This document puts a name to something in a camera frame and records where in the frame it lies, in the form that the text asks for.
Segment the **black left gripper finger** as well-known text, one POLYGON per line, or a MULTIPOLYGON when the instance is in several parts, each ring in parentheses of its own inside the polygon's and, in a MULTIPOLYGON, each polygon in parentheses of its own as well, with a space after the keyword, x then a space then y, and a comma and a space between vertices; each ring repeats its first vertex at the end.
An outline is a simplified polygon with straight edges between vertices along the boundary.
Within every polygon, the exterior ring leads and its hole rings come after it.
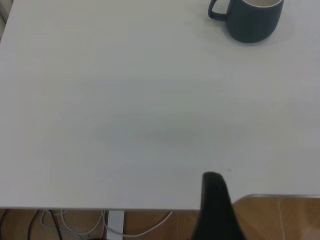
POLYGON ((244 240, 223 176, 202 175, 201 204, 192 240, 244 240))

